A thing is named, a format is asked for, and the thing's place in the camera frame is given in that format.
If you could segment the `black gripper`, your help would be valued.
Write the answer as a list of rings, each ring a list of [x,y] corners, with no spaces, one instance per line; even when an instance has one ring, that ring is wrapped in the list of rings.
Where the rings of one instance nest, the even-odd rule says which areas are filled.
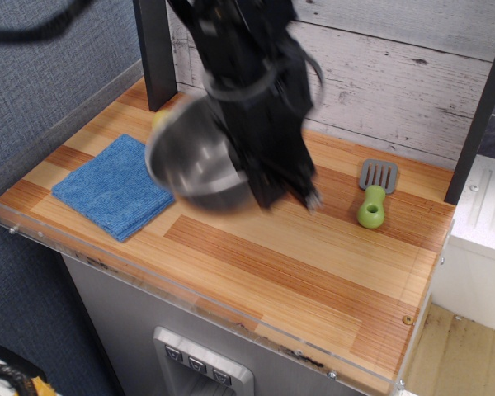
[[[314,106],[308,66],[318,69],[315,61],[273,66],[247,87],[228,86],[205,75],[205,90],[219,112],[221,129],[231,139],[263,209],[270,209],[288,191],[311,213],[323,206],[302,136],[304,118]]]

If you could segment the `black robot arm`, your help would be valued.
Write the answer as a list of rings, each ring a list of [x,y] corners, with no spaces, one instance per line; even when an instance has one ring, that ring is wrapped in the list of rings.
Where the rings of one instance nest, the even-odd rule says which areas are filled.
[[[302,127],[313,109],[308,68],[320,67],[288,32],[290,1],[172,1],[205,70],[210,121],[236,171],[268,208],[290,192],[308,209],[321,205]]]

